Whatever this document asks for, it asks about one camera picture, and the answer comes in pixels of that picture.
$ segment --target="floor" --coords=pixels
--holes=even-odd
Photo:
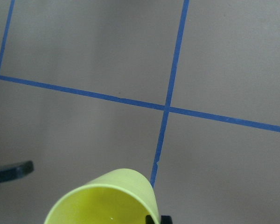
[[[0,224],[117,168],[174,224],[280,224],[280,1],[0,1]]]

